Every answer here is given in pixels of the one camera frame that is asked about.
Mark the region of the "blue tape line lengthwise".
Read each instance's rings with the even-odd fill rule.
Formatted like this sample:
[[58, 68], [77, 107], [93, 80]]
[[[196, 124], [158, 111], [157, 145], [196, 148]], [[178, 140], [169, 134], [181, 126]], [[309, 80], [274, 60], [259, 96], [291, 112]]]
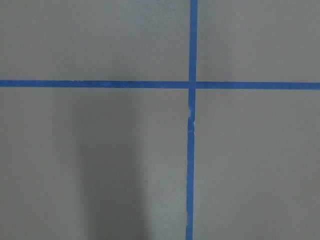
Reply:
[[190, 1], [189, 65], [188, 65], [188, 123], [186, 168], [186, 227], [185, 239], [192, 240], [194, 233], [194, 173], [195, 173], [195, 119], [197, 81], [198, 1]]

